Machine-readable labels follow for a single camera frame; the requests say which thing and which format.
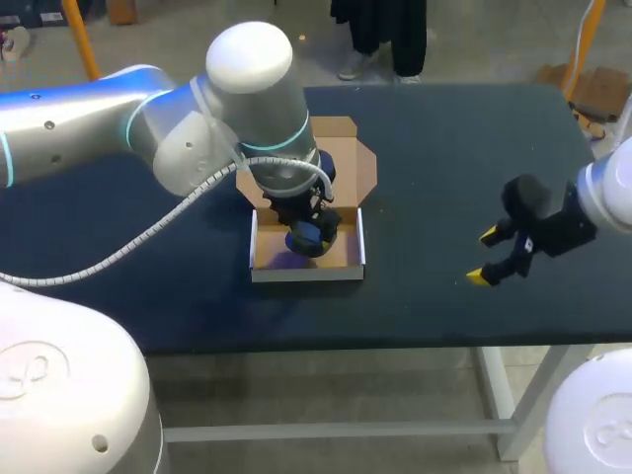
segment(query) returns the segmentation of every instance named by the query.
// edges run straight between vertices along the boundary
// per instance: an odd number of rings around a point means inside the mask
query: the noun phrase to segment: person
[[[395,81],[421,82],[426,60],[426,0],[332,0],[331,16],[349,23],[354,50],[338,77],[356,79],[373,63],[388,43],[393,53]]]

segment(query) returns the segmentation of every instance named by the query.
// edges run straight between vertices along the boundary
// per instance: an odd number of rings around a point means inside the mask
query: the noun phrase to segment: table leg
[[[515,412],[514,395],[500,348],[476,348],[485,394],[495,420],[507,420]]]
[[[593,347],[552,346],[548,350],[513,412],[515,432],[499,436],[498,452],[501,460],[519,460],[544,424],[555,391],[588,358]]]

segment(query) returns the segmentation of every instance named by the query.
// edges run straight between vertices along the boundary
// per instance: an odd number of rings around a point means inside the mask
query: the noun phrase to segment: box flap
[[[360,141],[355,153],[357,159],[357,205],[377,186],[377,160],[375,153],[366,148]]]
[[[356,139],[356,124],[349,117],[314,117],[312,130],[318,148],[336,165],[331,207],[358,207],[377,184],[375,154]],[[237,189],[255,208],[270,207],[251,173],[237,172]]]
[[[312,117],[309,124],[316,137],[355,137],[357,135],[357,126],[351,117]]]

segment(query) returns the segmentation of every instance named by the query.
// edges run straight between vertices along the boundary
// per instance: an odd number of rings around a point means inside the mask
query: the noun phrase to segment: cardboard box
[[[545,64],[537,74],[536,82],[562,87],[566,64]],[[577,80],[571,102],[575,109],[600,121],[617,121],[630,92],[629,74],[616,69],[598,67],[585,71]]]
[[[270,210],[270,202],[252,175],[237,172],[237,189],[255,208],[250,242],[253,282],[364,278],[366,255],[359,205],[377,184],[375,154],[356,139],[356,124],[349,117],[315,117],[311,126],[318,148],[331,154],[336,166],[330,206],[343,218],[338,238],[317,259],[291,253],[285,246],[288,228],[277,222],[277,214]]]
[[[135,0],[106,0],[108,18],[112,25],[135,25],[138,23]]]

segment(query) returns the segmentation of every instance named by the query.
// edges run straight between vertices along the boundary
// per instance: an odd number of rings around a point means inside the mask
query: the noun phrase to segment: table
[[[351,116],[377,155],[362,205],[362,283],[249,283],[250,206],[226,179],[106,272],[41,290],[119,321],[146,354],[479,347],[495,420],[172,429],[169,441],[337,435],[499,434],[517,459],[560,381],[595,343],[632,340],[622,255],[599,235],[497,288],[465,274],[493,251],[478,236],[503,215],[500,191],[533,173],[563,191],[592,153],[559,91],[545,86],[343,86],[306,90],[313,116]],[[97,262],[174,206],[141,160],[107,157],[0,198],[0,269],[61,275]],[[496,346],[553,345],[514,410]]]

